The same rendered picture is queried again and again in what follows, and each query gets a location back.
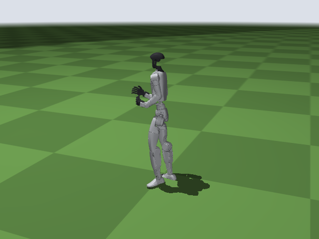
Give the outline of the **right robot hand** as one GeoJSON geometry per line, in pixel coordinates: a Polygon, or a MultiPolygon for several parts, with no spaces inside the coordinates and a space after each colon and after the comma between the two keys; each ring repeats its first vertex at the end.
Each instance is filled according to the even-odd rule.
{"type": "Polygon", "coordinates": [[[146,91],[144,92],[144,90],[140,86],[138,86],[138,87],[132,88],[132,91],[133,91],[132,94],[142,95],[143,97],[144,97],[145,93],[149,94],[146,91]]]}

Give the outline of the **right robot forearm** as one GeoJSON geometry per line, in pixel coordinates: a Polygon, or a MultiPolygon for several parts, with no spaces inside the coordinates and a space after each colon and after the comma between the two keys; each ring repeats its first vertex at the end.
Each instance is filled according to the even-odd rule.
{"type": "Polygon", "coordinates": [[[150,100],[150,98],[152,98],[152,94],[145,93],[144,97],[146,97],[146,98],[148,98],[150,100]]]}

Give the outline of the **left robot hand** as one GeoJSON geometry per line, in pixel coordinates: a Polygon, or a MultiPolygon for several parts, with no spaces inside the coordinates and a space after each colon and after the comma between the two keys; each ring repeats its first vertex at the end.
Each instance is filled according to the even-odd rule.
{"type": "Polygon", "coordinates": [[[136,105],[140,106],[140,102],[144,103],[144,101],[142,101],[142,100],[140,99],[140,95],[138,95],[138,96],[136,97],[136,105]]]}

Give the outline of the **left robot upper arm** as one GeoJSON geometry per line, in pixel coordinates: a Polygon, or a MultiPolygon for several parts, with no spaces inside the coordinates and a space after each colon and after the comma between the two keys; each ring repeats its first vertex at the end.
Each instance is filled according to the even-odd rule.
{"type": "Polygon", "coordinates": [[[156,92],[155,95],[159,96],[159,100],[161,99],[161,89],[160,89],[160,76],[158,73],[154,73],[151,75],[151,82],[153,84],[154,91],[156,92]]]}

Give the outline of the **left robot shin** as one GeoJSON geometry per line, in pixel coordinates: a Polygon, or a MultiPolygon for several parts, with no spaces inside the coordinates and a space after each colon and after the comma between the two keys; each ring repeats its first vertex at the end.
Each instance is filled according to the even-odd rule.
{"type": "Polygon", "coordinates": [[[152,152],[150,152],[150,159],[155,177],[157,180],[160,180],[161,155],[159,148],[155,149],[154,155],[152,155],[152,152]]]}

